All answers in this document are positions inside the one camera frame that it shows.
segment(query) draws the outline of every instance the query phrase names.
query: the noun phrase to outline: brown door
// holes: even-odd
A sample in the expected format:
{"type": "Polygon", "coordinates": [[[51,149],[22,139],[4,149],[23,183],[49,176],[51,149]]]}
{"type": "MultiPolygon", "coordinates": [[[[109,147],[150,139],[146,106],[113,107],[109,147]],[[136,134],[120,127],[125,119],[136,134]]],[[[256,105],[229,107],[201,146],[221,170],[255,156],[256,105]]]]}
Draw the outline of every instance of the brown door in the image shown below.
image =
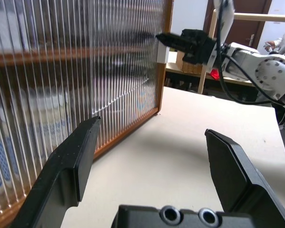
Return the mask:
{"type": "MultiPolygon", "coordinates": [[[[267,14],[271,4],[271,0],[233,0],[233,2],[237,13],[267,14]]],[[[213,10],[213,0],[208,0],[204,22],[205,32],[209,32],[213,10]]],[[[263,27],[264,22],[260,21],[234,20],[226,43],[236,42],[256,49],[262,35],[263,27]]]]}

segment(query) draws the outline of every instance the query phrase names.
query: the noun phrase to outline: robotic arm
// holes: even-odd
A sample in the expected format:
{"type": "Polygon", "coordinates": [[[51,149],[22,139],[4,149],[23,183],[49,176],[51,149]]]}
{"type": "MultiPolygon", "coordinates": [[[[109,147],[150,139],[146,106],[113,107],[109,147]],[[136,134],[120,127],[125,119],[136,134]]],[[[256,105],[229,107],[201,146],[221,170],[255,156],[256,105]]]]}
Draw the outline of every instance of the robotic arm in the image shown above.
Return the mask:
{"type": "Polygon", "coordinates": [[[157,36],[160,42],[185,53],[183,61],[192,64],[204,64],[207,72],[213,67],[222,67],[225,77],[237,81],[251,80],[254,85],[265,92],[273,101],[285,107],[285,56],[279,54],[261,55],[257,50],[237,43],[224,44],[234,19],[232,0],[214,0],[220,16],[220,52],[222,61],[217,56],[217,42],[201,30],[183,30],[182,36],[162,33],[157,36]]]}

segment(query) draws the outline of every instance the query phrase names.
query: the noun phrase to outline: white table surface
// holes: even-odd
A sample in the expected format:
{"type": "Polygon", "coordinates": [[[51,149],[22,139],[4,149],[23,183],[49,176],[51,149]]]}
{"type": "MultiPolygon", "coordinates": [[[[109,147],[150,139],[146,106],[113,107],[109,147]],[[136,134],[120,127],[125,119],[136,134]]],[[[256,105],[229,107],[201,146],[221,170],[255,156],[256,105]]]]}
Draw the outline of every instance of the white table surface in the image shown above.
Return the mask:
{"type": "Polygon", "coordinates": [[[109,228],[119,204],[222,210],[207,128],[243,147],[285,207],[285,149],[274,109],[165,87],[161,112],[93,164],[83,201],[62,227],[109,228]]]}

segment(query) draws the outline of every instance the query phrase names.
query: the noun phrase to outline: shelf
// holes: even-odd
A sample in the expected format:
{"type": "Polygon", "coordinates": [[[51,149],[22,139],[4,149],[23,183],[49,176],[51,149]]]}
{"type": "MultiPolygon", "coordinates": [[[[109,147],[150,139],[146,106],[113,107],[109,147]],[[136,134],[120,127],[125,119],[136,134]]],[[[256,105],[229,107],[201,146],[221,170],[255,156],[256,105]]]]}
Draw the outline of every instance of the shelf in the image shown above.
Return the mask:
{"type": "Polygon", "coordinates": [[[142,48],[136,47],[99,47],[99,48],[72,48],[72,49],[54,49],[47,50],[32,50],[31,52],[17,52],[15,54],[12,53],[0,53],[0,67],[5,65],[23,65],[27,63],[39,63],[39,62],[53,62],[71,59],[83,59],[87,58],[92,54],[107,56],[107,55],[115,55],[121,53],[133,53],[143,51],[142,48]]]}

